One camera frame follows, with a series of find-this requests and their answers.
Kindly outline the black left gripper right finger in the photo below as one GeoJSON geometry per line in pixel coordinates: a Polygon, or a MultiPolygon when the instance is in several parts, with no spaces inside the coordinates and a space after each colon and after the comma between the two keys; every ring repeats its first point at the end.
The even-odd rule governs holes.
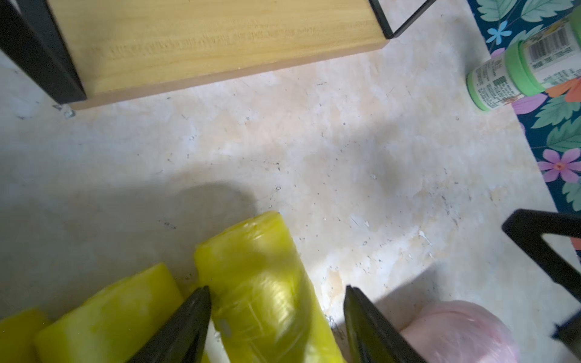
{"type": "Polygon", "coordinates": [[[346,287],[343,313],[352,361],[424,361],[358,287],[346,287]]]}

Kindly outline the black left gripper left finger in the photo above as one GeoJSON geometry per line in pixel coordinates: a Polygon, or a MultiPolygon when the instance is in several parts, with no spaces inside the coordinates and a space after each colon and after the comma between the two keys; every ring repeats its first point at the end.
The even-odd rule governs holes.
{"type": "Polygon", "coordinates": [[[199,287],[129,361],[201,362],[210,315],[210,289],[199,287]]]}

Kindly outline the yellow trash bag roll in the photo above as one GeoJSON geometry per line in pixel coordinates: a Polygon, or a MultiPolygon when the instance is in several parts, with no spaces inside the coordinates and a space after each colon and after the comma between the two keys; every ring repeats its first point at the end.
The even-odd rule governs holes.
{"type": "Polygon", "coordinates": [[[34,338],[51,324],[38,309],[22,311],[1,320],[1,362],[39,362],[34,338]]]}
{"type": "Polygon", "coordinates": [[[99,291],[33,343],[42,362],[130,362],[186,299],[160,263],[99,291]]]}
{"type": "Polygon", "coordinates": [[[198,284],[231,362],[342,362],[280,213],[247,219],[196,247],[198,284]]]}

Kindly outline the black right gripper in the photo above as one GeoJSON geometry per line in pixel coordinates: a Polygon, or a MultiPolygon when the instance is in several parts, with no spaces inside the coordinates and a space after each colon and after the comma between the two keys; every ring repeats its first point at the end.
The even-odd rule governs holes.
{"type": "MultiPolygon", "coordinates": [[[[580,237],[580,216],[537,210],[515,210],[502,224],[502,231],[539,266],[555,284],[580,299],[580,272],[556,253],[543,239],[545,234],[580,237]]],[[[552,339],[561,342],[581,358],[580,312],[562,325],[556,325],[552,339]]]]}

